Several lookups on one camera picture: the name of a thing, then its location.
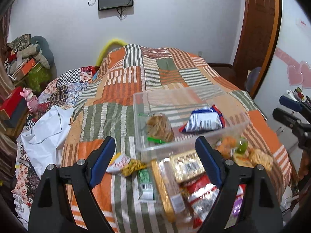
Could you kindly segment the purple label bread pack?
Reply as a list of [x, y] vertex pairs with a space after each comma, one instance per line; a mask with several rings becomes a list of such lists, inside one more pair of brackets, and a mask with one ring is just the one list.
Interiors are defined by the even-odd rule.
[[225, 229], [229, 228], [229, 227], [232, 227], [233, 225], [236, 224], [237, 218], [239, 216], [240, 209], [241, 209], [241, 206], [242, 206], [245, 189], [246, 189], [246, 185], [245, 184], [239, 185], [238, 191], [237, 191], [237, 194], [236, 194], [236, 199], [235, 199], [235, 202], [233, 203], [232, 212], [231, 212], [231, 214], [229, 216], [229, 219], [227, 221]]

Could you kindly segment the orange pastry bag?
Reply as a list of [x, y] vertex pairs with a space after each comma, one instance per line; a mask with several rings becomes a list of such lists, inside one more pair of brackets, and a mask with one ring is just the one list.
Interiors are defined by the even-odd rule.
[[271, 171], [273, 168], [273, 157], [264, 153], [260, 149], [252, 149], [250, 153], [234, 153], [234, 162], [242, 167], [253, 168], [256, 165], [262, 165], [266, 171]]

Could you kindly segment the green jelly cup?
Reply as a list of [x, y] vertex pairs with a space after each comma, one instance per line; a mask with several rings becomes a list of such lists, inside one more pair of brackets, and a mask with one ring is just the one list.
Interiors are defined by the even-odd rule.
[[248, 149], [248, 141], [244, 137], [240, 137], [236, 143], [236, 153], [243, 155]]

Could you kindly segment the red white chip bag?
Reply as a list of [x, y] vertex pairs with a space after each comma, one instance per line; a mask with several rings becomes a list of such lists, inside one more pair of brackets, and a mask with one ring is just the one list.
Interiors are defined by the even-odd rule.
[[208, 216], [219, 189], [210, 182], [207, 174], [202, 174], [180, 184], [182, 196], [193, 215], [193, 228], [199, 228]]

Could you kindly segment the gold foil snack pack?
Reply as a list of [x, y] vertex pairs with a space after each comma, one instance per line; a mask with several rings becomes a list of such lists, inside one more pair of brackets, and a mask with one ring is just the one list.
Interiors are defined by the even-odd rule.
[[205, 172], [204, 166], [195, 150], [171, 155], [169, 162], [177, 183], [186, 182]]

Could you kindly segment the blue white snack bag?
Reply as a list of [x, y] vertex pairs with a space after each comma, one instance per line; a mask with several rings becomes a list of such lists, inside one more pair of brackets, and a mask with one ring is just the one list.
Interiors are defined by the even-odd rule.
[[180, 133], [203, 133], [226, 127], [222, 112], [216, 105], [204, 106], [191, 112], [186, 124], [179, 128]]

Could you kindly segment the long cracker sleeve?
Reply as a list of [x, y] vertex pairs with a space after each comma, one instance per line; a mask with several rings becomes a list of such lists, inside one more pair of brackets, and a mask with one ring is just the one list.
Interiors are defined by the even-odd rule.
[[189, 223], [192, 217], [180, 192], [169, 158], [154, 159], [150, 163], [167, 220], [179, 225]]

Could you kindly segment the round cookies clear bag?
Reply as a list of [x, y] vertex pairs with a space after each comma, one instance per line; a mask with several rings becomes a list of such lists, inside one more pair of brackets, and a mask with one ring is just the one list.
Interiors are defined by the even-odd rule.
[[175, 135], [168, 117], [163, 113], [139, 114], [140, 117], [147, 118], [145, 127], [147, 128], [147, 141], [154, 144], [165, 144], [173, 142]]

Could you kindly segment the clear plastic storage bin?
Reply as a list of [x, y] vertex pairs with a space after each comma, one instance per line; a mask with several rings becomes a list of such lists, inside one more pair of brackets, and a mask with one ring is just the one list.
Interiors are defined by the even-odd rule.
[[[198, 86], [174, 90], [154, 90], [133, 95], [133, 112], [135, 120], [135, 147], [141, 153], [141, 159], [149, 162], [173, 154], [193, 150], [198, 137], [196, 133], [181, 133], [179, 128], [189, 120], [192, 111], [215, 105], [222, 113], [225, 126], [222, 129], [202, 133], [210, 145], [222, 137], [239, 138], [250, 123], [247, 111], [237, 99], [219, 86]], [[159, 144], [148, 140], [149, 119], [165, 115], [172, 130], [173, 140]]]

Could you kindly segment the white plastic bag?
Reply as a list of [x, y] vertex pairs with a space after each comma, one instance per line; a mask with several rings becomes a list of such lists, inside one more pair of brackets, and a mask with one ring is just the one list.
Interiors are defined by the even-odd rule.
[[49, 164], [61, 165], [65, 140], [71, 129], [73, 109], [64, 110], [52, 106], [28, 131], [21, 133], [18, 141], [32, 164], [38, 177], [41, 177]]

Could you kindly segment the yellow noodle snack packet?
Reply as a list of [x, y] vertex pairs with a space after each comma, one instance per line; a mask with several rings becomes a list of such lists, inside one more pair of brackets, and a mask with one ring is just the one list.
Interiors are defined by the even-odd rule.
[[132, 159], [125, 154], [114, 155], [106, 169], [106, 172], [113, 175], [130, 176], [132, 173], [147, 168], [147, 164], [140, 160]]

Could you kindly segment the orange cookie bag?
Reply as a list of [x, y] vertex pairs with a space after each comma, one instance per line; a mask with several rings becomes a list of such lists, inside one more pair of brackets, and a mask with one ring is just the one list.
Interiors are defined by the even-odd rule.
[[215, 149], [221, 153], [224, 159], [231, 158], [236, 148], [237, 139], [232, 136], [221, 138], [215, 145]]

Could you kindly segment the green white snack packet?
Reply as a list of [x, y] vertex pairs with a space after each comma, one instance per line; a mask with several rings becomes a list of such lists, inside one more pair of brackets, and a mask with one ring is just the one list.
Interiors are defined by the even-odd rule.
[[148, 168], [138, 171], [139, 198], [142, 203], [156, 202], [155, 186]]

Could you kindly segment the brown wooden door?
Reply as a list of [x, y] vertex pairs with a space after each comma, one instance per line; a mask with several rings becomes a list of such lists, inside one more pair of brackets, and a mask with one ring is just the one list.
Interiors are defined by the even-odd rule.
[[275, 51], [280, 28], [281, 0], [245, 0], [244, 17], [233, 70], [238, 82], [246, 82], [248, 72], [260, 68], [250, 96], [254, 98], [266, 76]]

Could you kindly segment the pink plush toy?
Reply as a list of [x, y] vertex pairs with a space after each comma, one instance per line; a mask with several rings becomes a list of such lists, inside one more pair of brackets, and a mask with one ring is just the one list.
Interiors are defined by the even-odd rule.
[[38, 110], [38, 98], [30, 88], [23, 88], [20, 92], [27, 103], [27, 107], [31, 113], [36, 113]]

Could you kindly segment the red gift box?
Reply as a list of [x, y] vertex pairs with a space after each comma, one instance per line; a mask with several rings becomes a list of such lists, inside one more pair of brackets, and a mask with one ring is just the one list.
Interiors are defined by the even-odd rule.
[[9, 120], [11, 118], [15, 108], [22, 100], [22, 92], [23, 88], [18, 86], [10, 93], [4, 103], [1, 104], [0, 115], [2, 120]]

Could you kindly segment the checkered patchwork blanket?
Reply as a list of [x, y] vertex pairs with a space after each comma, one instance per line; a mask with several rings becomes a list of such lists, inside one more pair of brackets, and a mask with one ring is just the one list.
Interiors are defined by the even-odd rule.
[[[45, 90], [38, 97], [38, 114], [32, 114], [27, 118], [23, 130], [30, 130], [37, 120], [50, 110], [53, 105], [63, 109], [73, 107], [96, 71], [97, 69], [93, 66], [67, 70], [48, 83]], [[39, 185], [39, 177], [20, 140], [17, 141], [15, 168], [17, 182], [12, 191], [15, 211], [17, 219], [27, 228], [34, 194]]]

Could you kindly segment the striped red curtain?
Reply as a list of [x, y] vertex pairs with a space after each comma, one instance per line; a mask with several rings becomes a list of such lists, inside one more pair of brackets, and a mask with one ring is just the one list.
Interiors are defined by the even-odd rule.
[[11, 79], [8, 77], [6, 69], [4, 68], [4, 62], [8, 52], [7, 38], [8, 30], [10, 27], [10, 13], [12, 6], [10, 5], [4, 15], [1, 17], [1, 70], [0, 70], [0, 94], [1, 101], [4, 101], [11, 91], [15, 88]]

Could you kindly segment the green storage box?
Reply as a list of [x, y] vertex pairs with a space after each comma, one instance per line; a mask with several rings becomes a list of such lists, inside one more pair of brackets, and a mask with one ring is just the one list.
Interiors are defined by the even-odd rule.
[[49, 82], [52, 81], [51, 70], [37, 63], [26, 75], [25, 83], [35, 95], [40, 95]]

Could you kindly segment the patchwork striped quilt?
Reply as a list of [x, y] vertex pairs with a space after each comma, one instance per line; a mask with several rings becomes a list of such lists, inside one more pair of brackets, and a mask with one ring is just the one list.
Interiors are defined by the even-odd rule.
[[199, 136], [224, 158], [261, 163], [282, 197], [288, 153], [249, 94], [197, 55], [129, 44], [109, 53], [74, 105], [61, 165], [112, 137], [109, 168], [92, 190], [112, 230], [195, 232], [218, 193], [213, 185], [188, 188], [204, 174]]

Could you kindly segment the orange shoe box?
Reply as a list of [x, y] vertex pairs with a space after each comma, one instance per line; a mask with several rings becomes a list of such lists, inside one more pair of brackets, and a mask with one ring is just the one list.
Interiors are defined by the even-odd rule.
[[36, 64], [37, 61], [34, 58], [27, 58], [20, 66], [18, 66], [16, 71], [12, 74], [12, 77], [17, 81], [20, 81]]

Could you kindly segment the grey plush elephant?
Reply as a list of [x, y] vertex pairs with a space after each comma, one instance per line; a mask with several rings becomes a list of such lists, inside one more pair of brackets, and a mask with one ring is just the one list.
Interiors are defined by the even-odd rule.
[[54, 56], [50, 50], [47, 40], [42, 36], [31, 38], [31, 44], [23, 50], [17, 52], [17, 58], [33, 57], [44, 68], [51, 69], [54, 65]]

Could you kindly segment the yellow headboard hoop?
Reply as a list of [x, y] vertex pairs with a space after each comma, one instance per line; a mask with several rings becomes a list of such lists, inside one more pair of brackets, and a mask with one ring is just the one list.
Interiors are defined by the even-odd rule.
[[105, 57], [107, 57], [109, 52], [113, 51], [116, 48], [124, 47], [126, 45], [127, 45], [127, 42], [125, 42], [124, 40], [118, 39], [118, 38], [114, 38], [108, 41], [102, 48], [94, 66], [95, 67], [100, 66], [102, 61], [104, 60]]

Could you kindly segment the pink heart wall sticker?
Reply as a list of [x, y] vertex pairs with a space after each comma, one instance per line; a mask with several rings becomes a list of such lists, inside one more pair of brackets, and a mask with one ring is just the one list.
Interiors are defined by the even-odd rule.
[[287, 77], [290, 86], [302, 86], [310, 89], [310, 64], [306, 61], [298, 62], [280, 48], [276, 48], [275, 56], [287, 65]]

